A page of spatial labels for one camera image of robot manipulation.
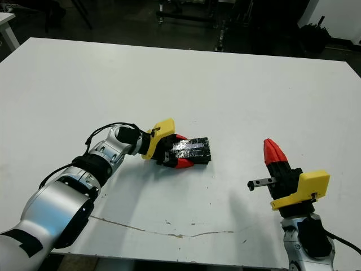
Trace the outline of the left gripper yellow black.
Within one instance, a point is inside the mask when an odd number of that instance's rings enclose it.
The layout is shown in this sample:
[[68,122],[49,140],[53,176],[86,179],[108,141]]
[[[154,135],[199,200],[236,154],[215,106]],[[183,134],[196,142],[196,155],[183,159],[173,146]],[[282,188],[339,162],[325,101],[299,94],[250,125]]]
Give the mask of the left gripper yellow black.
[[[144,160],[163,161],[165,153],[171,150],[173,142],[187,140],[186,137],[175,134],[175,122],[172,118],[158,122],[152,129],[142,132],[140,154]],[[185,158],[175,158],[165,163],[166,167],[182,169],[193,167],[194,163]]]

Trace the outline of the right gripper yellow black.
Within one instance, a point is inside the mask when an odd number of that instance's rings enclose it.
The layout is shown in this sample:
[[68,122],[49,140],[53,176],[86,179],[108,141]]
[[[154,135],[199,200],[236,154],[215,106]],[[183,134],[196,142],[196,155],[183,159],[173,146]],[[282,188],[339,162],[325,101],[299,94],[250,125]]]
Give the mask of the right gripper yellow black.
[[[267,138],[263,142],[265,165],[285,166],[290,169],[288,159],[279,145]],[[306,216],[314,212],[313,203],[324,197],[330,175],[326,171],[303,173],[301,169],[275,173],[273,177],[252,180],[247,183],[250,191],[267,186],[273,198],[272,210],[279,211],[282,217]]]

